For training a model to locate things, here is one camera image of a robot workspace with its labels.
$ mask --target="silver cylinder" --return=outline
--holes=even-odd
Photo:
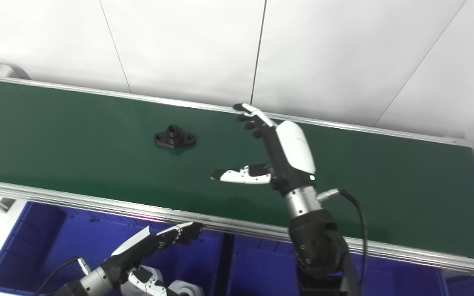
[[[316,199],[317,193],[314,187],[302,187],[289,192],[284,196],[288,211],[292,218],[304,215],[313,210],[320,210],[321,204]]]
[[[111,281],[99,266],[79,281],[89,296],[104,296],[113,290]]]

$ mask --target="robotic arm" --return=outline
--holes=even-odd
[[[243,112],[244,129],[255,129],[262,139],[273,168],[247,165],[229,170],[214,170],[211,178],[223,182],[271,184],[286,200],[292,217],[288,234],[297,259],[297,277],[302,296],[359,296],[356,270],[345,239],[337,231],[331,214],[321,207],[314,183],[316,166],[301,127],[291,121],[276,124],[261,110],[247,104],[233,107]],[[341,194],[327,191],[321,197]]]
[[[98,268],[85,277],[64,285],[54,296],[105,296],[126,281],[152,296],[177,296],[165,287],[156,275],[144,268],[141,262],[172,244],[191,244],[199,238],[202,223],[188,222],[151,235],[149,227],[126,240]]]

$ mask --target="white robot part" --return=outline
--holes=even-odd
[[[165,229],[165,230],[162,230],[162,231],[158,232],[158,234],[156,234],[156,235],[159,236],[159,235],[161,235],[161,234],[165,234],[166,232],[173,231],[173,230],[177,230],[177,231],[179,232],[178,236],[180,236],[180,234],[182,233],[182,229],[183,229],[184,227],[190,226],[190,225],[192,225],[192,224],[193,224],[193,222],[180,223],[180,224],[177,224],[177,225],[175,225],[175,226],[173,226],[173,227],[169,227],[169,228],[167,228],[167,229]]]
[[[144,268],[145,270],[151,272],[155,277],[156,281],[164,282],[164,277],[162,277],[162,272],[156,268],[152,268],[149,266],[141,265],[140,268]],[[142,291],[141,289],[137,288],[137,286],[132,283],[131,281],[134,280],[133,277],[128,278],[128,281],[120,285],[120,292],[123,296],[147,296],[147,292]]]
[[[130,237],[128,240],[122,243],[119,247],[117,247],[116,250],[113,251],[111,256],[124,253],[124,251],[128,250],[130,247],[133,247],[135,244],[137,244],[139,241],[143,240],[149,235],[150,235],[150,231],[149,231],[149,226],[148,226],[142,229],[141,231],[139,231],[134,236]]]
[[[179,296],[204,296],[204,290],[201,287],[179,280],[174,281],[167,288]]]
[[[245,166],[239,170],[227,170],[220,176],[220,181],[230,183],[242,183],[242,184],[268,184],[272,176],[270,173],[261,176],[251,176],[249,166]]]
[[[276,129],[288,163],[303,172],[314,174],[316,165],[303,129],[291,121],[283,121]]]
[[[272,127],[272,126],[277,126],[277,124],[275,122],[273,122],[270,118],[268,118],[268,116],[265,115],[265,113],[263,113],[261,110],[253,107],[253,106],[250,106],[248,104],[241,104],[241,106],[246,110],[245,113],[243,113],[244,116],[248,116],[248,117],[254,117],[254,116],[257,116],[261,119],[261,121],[269,126],[269,127]]]

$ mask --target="robot finger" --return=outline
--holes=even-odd
[[[257,127],[256,122],[254,122],[253,120],[251,120],[250,122],[246,122],[244,124],[244,129],[247,131],[255,129],[256,127]]]
[[[254,133],[252,133],[252,136],[256,139],[259,139],[260,137],[263,136],[263,131],[261,131],[260,129],[256,130]]]

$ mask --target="black metal part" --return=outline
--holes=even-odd
[[[194,134],[183,131],[176,124],[171,124],[165,131],[156,133],[153,139],[157,145],[171,149],[189,147],[197,143]]]
[[[293,218],[288,234],[294,244],[301,296],[360,295],[349,247],[327,210]]]

